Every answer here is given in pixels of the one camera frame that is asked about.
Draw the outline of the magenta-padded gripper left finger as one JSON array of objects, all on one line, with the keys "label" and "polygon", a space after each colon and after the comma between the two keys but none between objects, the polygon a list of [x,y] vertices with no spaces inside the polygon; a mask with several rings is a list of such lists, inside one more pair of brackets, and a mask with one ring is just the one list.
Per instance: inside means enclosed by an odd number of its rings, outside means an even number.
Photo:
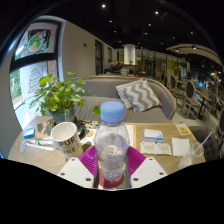
[{"label": "magenta-padded gripper left finger", "polygon": [[95,147],[90,147],[79,158],[70,158],[58,176],[84,188],[93,188],[98,171]]}]

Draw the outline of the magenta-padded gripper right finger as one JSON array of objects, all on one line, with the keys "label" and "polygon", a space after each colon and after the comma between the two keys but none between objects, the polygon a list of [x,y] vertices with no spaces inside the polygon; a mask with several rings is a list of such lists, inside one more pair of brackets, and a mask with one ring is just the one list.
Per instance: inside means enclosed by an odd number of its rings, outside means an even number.
[{"label": "magenta-padded gripper right finger", "polygon": [[145,157],[133,147],[129,147],[126,157],[126,186],[140,188],[167,175],[154,157]]}]

